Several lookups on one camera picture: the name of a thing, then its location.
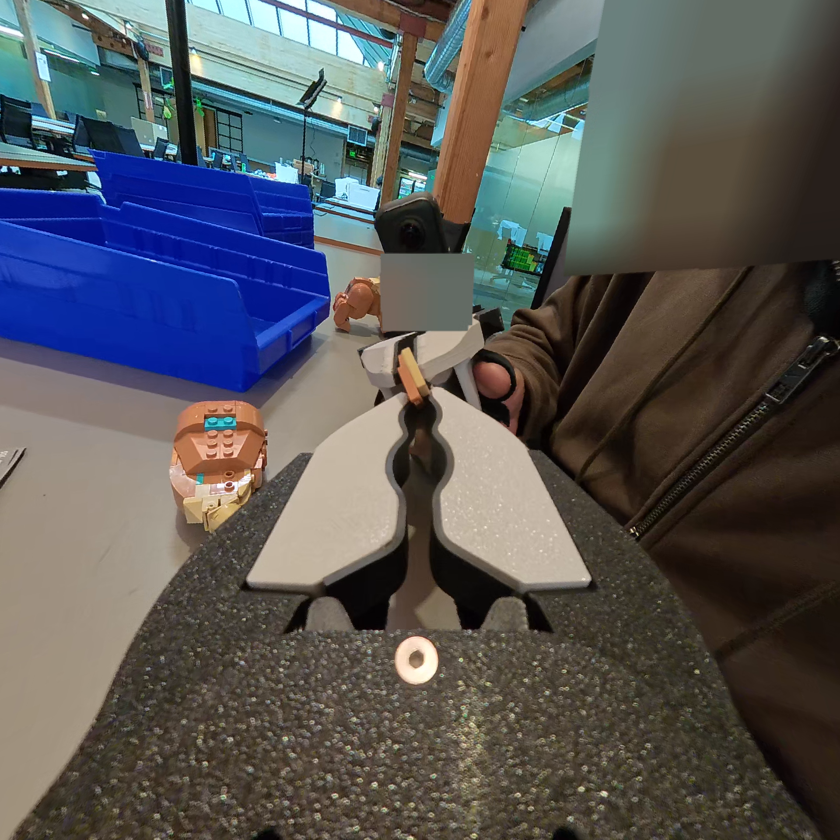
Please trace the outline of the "wooden pillar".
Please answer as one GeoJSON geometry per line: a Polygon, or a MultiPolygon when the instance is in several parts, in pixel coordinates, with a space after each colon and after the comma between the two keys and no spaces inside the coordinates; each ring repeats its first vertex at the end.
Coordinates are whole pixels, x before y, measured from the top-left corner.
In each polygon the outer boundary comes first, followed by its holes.
{"type": "Polygon", "coordinates": [[[434,180],[444,218],[470,222],[528,1],[471,2],[434,180]]]}

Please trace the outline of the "black pole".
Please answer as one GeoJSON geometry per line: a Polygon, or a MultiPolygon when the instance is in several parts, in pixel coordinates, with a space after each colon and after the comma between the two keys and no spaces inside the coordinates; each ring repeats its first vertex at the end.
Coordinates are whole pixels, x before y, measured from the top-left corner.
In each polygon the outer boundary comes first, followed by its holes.
{"type": "Polygon", "coordinates": [[[165,1],[167,32],[171,53],[176,121],[182,163],[196,166],[198,152],[194,119],[193,85],[190,66],[186,3],[165,1]]]}

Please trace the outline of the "tan brick-built toy body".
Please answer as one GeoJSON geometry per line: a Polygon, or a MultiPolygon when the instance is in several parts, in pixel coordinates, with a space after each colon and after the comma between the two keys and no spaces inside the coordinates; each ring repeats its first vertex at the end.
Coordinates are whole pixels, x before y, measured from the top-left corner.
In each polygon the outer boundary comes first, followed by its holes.
{"type": "Polygon", "coordinates": [[[350,321],[371,315],[382,330],[381,280],[376,277],[354,277],[339,292],[332,304],[333,322],[337,330],[350,331],[350,321]]]}

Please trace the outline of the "grey desk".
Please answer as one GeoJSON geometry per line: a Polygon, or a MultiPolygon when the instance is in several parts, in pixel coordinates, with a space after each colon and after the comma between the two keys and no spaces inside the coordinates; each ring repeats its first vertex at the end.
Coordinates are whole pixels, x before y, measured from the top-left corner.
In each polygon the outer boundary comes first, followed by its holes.
{"type": "MultiPolygon", "coordinates": [[[[269,430],[269,476],[374,401],[356,358],[367,318],[329,322],[245,399],[269,430]]],[[[2,338],[2,449],[25,455],[2,488],[2,838],[87,733],[115,670],[173,574],[208,536],[176,514],[175,420],[226,394],[165,375],[2,338]]],[[[425,552],[431,486],[407,484],[409,561],[389,631],[456,627],[425,552]]]]}

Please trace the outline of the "brown and tan brick piece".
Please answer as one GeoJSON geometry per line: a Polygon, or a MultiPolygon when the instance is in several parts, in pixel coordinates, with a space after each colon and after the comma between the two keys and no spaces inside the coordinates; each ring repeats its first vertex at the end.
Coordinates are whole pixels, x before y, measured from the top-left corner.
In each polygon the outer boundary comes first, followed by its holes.
{"type": "Polygon", "coordinates": [[[415,457],[426,470],[431,469],[432,440],[429,435],[429,423],[433,419],[428,403],[429,386],[415,359],[413,351],[405,347],[397,357],[397,372],[408,401],[414,406],[414,438],[409,447],[409,454],[415,457]]]}

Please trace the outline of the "person's right hand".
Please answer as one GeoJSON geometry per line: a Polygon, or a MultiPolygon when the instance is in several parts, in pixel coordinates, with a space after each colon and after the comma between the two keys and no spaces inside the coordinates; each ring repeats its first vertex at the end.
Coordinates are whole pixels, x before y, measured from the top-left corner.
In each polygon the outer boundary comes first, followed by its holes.
{"type": "Polygon", "coordinates": [[[522,373],[508,362],[497,360],[479,361],[473,372],[479,395],[495,407],[499,422],[519,436],[527,395],[522,373]]]}

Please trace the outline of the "person's right forearm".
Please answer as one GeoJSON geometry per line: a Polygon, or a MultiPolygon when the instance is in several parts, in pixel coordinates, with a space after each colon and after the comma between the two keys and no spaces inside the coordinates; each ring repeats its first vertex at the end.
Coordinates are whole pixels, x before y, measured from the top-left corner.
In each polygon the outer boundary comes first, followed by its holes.
{"type": "Polygon", "coordinates": [[[527,395],[520,435],[571,470],[577,430],[592,420],[596,376],[608,371],[613,348],[637,294],[627,279],[569,280],[537,309],[514,315],[509,330],[489,341],[482,361],[506,362],[522,374],[527,395]]]}

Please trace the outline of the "thin wooden post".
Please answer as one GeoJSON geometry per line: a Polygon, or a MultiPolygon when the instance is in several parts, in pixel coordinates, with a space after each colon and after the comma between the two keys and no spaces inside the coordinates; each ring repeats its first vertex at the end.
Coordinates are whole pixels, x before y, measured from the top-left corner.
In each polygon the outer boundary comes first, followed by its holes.
{"type": "Polygon", "coordinates": [[[381,177],[381,204],[393,199],[408,92],[412,82],[418,38],[411,32],[399,33],[398,73],[391,104],[381,106],[381,126],[374,155],[374,178],[381,177]]]}

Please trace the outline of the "brown brick-built toy head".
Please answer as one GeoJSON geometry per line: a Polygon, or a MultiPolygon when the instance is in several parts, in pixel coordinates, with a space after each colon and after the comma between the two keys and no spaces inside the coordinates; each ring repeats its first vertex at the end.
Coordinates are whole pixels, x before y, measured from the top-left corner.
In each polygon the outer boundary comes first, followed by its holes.
{"type": "Polygon", "coordinates": [[[199,402],[178,417],[169,477],[185,521],[215,532],[258,491],[267,439],[255,406],[232,399],[199,402]]]}

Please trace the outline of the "silver ventilation duct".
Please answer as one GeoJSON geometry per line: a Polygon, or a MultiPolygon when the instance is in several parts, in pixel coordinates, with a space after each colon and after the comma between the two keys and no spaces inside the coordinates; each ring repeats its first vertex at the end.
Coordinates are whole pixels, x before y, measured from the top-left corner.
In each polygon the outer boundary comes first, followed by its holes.
{"type": "Polygon", "coordinates": [[[448,67],[464,44],[471,4],[471,1],[457,2],[443,33],[437,39],[435,48],[426,59],[423,77],[426,83],[437,91],[451,93],[454,89],[455,73],[449,71],[448,67]]]}

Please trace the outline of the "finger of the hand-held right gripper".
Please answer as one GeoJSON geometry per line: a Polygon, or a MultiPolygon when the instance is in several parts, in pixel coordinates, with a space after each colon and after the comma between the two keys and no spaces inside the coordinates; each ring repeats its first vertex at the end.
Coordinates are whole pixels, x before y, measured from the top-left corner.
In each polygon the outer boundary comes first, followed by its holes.
{"type": "Polygon", "coordinates": [[[476,391],[472,359],[483,349],[485,336],[479,324],[465,331],[426,331],[416,338],[416,363],[428,391],[436,378],[454,369],[463,391],[476,391]]]}
{"type": "Polygon", "coordinates": [[[392,397],[402,389],[397,369],[397,345],[401,337],[385,339],[360,349],[360,362],[370,383],[382,397],[392,397]]]}

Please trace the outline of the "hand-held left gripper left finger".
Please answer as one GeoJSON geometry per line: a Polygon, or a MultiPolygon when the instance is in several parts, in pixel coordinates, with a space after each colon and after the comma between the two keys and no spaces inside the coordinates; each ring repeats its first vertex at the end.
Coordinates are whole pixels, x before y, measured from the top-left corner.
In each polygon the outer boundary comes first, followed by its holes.
{"type": "Polygon", "coordinates": [[[356,627],[384,627],[406,578],[408,400],[394,395],[314,451],[248,572],[254,591],[330,596],[356,627]]]}

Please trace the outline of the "blue plastic bin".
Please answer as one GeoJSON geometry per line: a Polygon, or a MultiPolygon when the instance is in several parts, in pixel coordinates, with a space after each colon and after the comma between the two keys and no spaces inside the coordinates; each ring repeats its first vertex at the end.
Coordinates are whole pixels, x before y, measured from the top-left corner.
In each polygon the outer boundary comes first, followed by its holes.
{"type": "Polygon", "coordinates": [[[314,247],[312,202],[304,185],[127,154],[91,154],[111,206],[132,203],[314,247]]]}
{"type": "Polygon", "coordinates": [[[3,189],[3,223],[330,302],[324,254],[136,203],[92,194],[3,189]]]}
{"type": "Polygon", "coordinates": [[[246,392],[329,303],[2,223],[2,337],[246,392]]]}

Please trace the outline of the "black monitor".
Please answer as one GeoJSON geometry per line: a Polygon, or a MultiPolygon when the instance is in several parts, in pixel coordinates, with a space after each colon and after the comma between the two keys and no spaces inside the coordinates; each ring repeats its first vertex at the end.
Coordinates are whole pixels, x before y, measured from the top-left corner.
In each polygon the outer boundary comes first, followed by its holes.
{"type": "Polygon", "coordinates": [[[565,206],[554,233],[549,253],[543,264],[542,274],[534,292],[531,309],[540,308],[555,291],[567,282],[565,272],[565,257],[571,221],[571,207],[565,206]]]}

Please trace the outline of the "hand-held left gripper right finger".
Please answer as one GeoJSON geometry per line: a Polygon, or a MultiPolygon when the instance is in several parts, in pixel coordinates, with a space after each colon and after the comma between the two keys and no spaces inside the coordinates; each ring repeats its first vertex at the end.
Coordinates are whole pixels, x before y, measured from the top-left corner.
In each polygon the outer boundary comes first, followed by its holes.
{"type": "Polygon", "coordinates": [[[430,568],[466,627],[504,597],[581,592],[587,569],[528,447],[497,420],[434,388],[430,428],[439,477],[430,568]]]}

